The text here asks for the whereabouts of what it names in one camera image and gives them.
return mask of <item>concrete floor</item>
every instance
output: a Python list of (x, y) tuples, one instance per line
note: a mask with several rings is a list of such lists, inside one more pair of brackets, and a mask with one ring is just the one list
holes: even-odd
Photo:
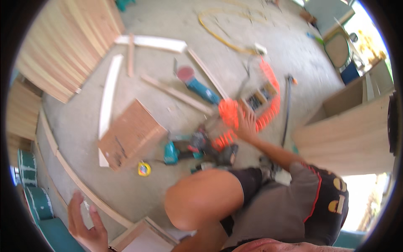
[[(196, 13), (208, 8), (223, 7), (240, 10), (239, 8), (219, 1), (138, 0), (136, 2), (136, 4), (130, 4), (126, 12), (121, 13), (126, 27), (125, 34), (131, 32), (185, 40), (189, 48), (192, 48), (205, 62), (227, 93), (231, 97), (235, 96), (241, 80), (246, 75), (242, 62), (246, 64), (248, 55), (241, 55), (229, 49), (208, 34), (199, 24)], [(268, 20), (264, 24), (254, 22), (252, 25), (248, 19), (239, 16), (217, 14), (220, 26), (231, 35), (232, 40), (215, 25), (214, 18), (204, 18), (205, 24), (225, 39), (231, 42), (237, 41), (238, 45), (252, 45), (257, 42), (268, 50), (264, 59), (271, 65), (279, 81), (282, 103), (278, 116), (259, 133), (261, 138), (280, 144), (285, 120), (285, 102), (283, 102), (285, 76), (291, 73), (298, 80), (298, 85), (292, 87), (289, 133), (285, 146), (291, 149), (293, 144), (290, 134), (295, 126), (309, 111), (344, 85), (323, 47), (306, 36), (306, 32), (317, 33), (299, 16), (301, 7), (290, 0), (283, 0), (280, 1), (281, 12), (273, 5), (264, 4), (263, 6), (260, 0), (242, 2), (262, 11)], [(116, 54), (123, 54), (125, 59), (118, 77), (112, 119), (115, 119), (134, 99), (138, 99), (161, 125), (172, 132), (191, 133), (199, 123), (204, 121), (202, 113), (149, 86), (139, 77), (141, 73), (147, 73), (199, 99), (176, 80), (172, 73), (174, 57), (177, 58), (179, 66), (193, 65), (186, 53), (174, 54), (136, 47), (135, 76), (129, 78), (126, 70), (127, 47), (122, 45), (116, 45), (110, 49), (83, 84), (81, 93), (73, 97), (69, 103), (63, 104), (45, 94), (44, 110), (60, 152), (95, 194), (132, 222), (149, 216), (161, 227), (169, 229), (172, 225), (163, 208), (164, 192), (178, 179), (190, 174), (190, 168), (195, 164), (193, 160), (181, 162), (176, 166), (152, 163), (152, 173), (148, 177), (140, 177), (136, 169), (114, 172), (110, 168), (98, 166), (97, 140), (101, 98), (111, 59)], [(251, 80), (244, 92), (263, 83), (258, 63), (259, 58), (252, 61)], [(200, 72), (196, 73), (196, 77), (205, 85), (214, 88)], [(50, 152), (41, 123), (38, 125), (37, 138), (46, 168), (60, 194), (68, 203), (77, 186)], [(150, 153), (150, 157), (161, 159), (163, 145), (164, 143), (161, 143), (157, 146)], [(241, 141), (239, 145), (239, 155), (235, 166), (241, 168), (256, 165), (259, 151)], [(47, 187), (47, 182), (41, 174), (43, 167), (40, 162), (38, 162), (38, 169), (39, 183)], [(287, 181), (289, 177), (284, 173), (280, 174), (278, 179)], [(59, 204), (53, 192), (50, 193), (50, 197), (53, 204)], [(88, 204), (92, 203), (88, 198), (85, 201)], [(82, 213), (85, 223), (91, 227), (92, 223), (84, 204)], [(63, 207), (55, 207), (55, 214), (67, 225), (66, 211)], [(125, 230), (103, 212), (101, 218), (108, 230), (109, 241)]]

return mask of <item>wall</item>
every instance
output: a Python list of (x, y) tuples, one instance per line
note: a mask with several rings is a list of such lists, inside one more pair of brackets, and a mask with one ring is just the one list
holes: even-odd
[(305, 9), (317, 18), (320, 34), (324, 35), (337, 20), (341, 20), (352, 8), (340, 0), (309, 0), (305, 2)]

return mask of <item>person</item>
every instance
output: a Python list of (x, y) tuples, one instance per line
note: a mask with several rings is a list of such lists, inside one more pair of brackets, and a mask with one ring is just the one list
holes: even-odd
[[(251, 111), (238, 111), (243, 141), (291, 174), (289, 186), (273, 180), (270, 165), (198, 171), (170, 187), (165, 211), (174, 226), (197, 230), (172, 252), (351, 251), (332, 247), (348, 213), (346, 183), (308, 165), (301, 156), (259, 139)], [(69, 204), (69, 231), (91, 251), (105, 251), (107, 234), (95, 207), (87, 230), (79, 211), (82, 196)]]

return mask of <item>leg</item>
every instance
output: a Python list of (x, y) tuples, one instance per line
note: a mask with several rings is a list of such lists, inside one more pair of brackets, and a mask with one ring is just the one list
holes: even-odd
[(167, 190), (165, 211), (178, 229), (200, 229), (247, 204), (261, 183), (262, 173), (256, 168), (199, 171)]

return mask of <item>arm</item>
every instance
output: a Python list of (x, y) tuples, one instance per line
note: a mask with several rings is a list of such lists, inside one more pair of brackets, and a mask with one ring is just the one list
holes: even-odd
[(238, 129), (234, 129), (236, 135), (245, 142), (255, 146), (269, 157), (271, 161), (279, 164), (286, 171), (290, 171), (289, 167), (291, 163), (304, 161), (299, 155), (259, 139), (256, 132), (256, 116), (252, 111), (245, 111), (245, 116), (243, 116), (243, 111), (238, 108), (238, 120)]
[(199, 229), (194, 236), (185, 238), (172, 252), (218, 252), (227, 239), (224, 228), (217, 221)]

